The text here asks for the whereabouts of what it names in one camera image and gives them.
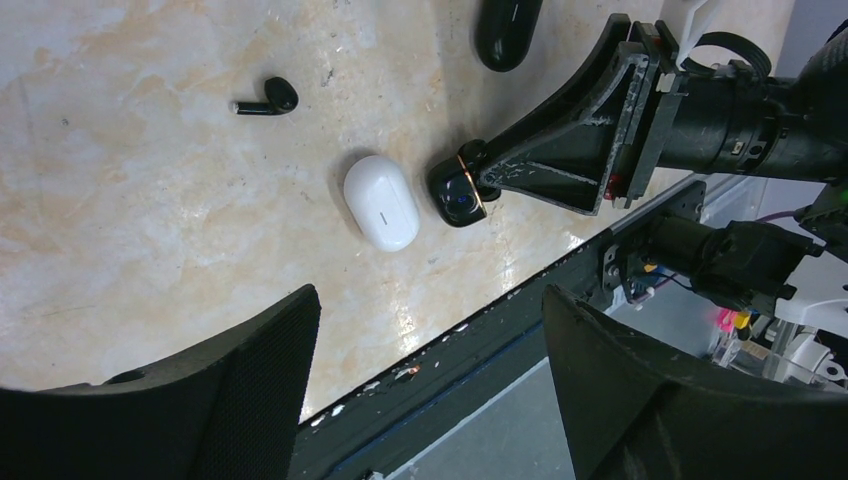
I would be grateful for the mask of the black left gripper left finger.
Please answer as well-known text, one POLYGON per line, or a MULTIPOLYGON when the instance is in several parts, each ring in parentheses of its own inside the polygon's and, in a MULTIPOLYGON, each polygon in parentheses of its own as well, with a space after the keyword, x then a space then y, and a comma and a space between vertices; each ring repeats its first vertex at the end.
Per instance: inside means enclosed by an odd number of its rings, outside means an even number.
POLYGON ((305 285, 103 384, 1 392, 5 479, 284 479, 321 305, 305 285))

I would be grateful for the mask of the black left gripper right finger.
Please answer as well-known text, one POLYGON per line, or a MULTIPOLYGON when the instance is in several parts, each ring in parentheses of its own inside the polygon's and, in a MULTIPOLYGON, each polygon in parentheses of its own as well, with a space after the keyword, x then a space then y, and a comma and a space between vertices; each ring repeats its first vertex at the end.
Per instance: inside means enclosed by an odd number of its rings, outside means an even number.
POLYGON ((579 479, 843 479, 847 397, 724 369, 548 286, 544 336, 579 479))

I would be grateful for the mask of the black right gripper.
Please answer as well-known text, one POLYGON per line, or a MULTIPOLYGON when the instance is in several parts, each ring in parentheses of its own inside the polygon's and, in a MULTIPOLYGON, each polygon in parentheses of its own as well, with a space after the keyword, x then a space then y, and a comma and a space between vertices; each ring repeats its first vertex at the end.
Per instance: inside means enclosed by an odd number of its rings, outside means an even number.
POLYGON ((686 76, 677 66, 679 50, 665 21, 633 25, 626 14, 610 15, 575 74, 534 110, 482 144, 476 159, 478 183, 587 216, 598 214, 603 195, 615 208, 629 208, 646 193, 685 97, 686 76), (623 138, 616 139, 613 147, 603 142, 554 142, 583 126, 621 83, 627 66, 619 47, 627 39, 644 47, 647 65, 632 74, 637 92, 624 100, 623 138))

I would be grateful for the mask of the black earbud charging case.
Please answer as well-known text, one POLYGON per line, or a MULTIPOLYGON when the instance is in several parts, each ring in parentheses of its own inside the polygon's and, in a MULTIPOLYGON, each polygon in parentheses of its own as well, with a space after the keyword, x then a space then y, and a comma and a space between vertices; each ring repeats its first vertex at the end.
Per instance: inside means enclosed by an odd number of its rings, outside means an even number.
POLYGON ((474 30, 474 47, 490 70, 504 73, 519 66, 531 45, 542 0, 484 0, 474 30))

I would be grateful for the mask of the white earbud charging case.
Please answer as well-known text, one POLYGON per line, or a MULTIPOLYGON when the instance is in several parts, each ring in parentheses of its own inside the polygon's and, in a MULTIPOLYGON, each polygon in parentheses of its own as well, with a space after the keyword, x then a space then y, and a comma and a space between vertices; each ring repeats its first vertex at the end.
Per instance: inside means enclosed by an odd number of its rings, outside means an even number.
POLYGON ((364 157, 348 170, 343 195, 364 237, 383 252, 409 246, 420 215, 400 166, 381 155, 364 157))

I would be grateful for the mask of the black stem earbud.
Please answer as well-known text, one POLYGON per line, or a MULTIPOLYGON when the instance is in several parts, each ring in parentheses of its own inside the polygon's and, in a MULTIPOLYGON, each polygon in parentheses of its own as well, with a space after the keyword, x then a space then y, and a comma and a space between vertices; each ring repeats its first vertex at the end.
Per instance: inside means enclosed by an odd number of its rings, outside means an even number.
POLYGON ((282 77, 272 77, 264 82, 263 101, 235 101, 231 111, 243 116, 281 116, 294 111, 299 105, 299 95, 289 81, 282 77))

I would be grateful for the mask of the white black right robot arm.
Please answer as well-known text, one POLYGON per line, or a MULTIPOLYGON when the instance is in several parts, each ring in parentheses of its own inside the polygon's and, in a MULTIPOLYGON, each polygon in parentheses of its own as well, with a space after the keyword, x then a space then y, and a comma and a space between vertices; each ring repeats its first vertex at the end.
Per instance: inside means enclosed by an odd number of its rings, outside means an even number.
POLYGON ((847 30, 795 78, 773 77, 764 52, 739 35, 709 32, 699 44, 736 59, 701 65, 665 22, 610 16, 578 71, 484 145, 476 184, 594 215, 604 200, 629 207, 658 168, 819 183, 816 200, 794 213, 799 233, 667 214, 603 268, 629 288, 654 263, 725 309, 845 336, 847 30))

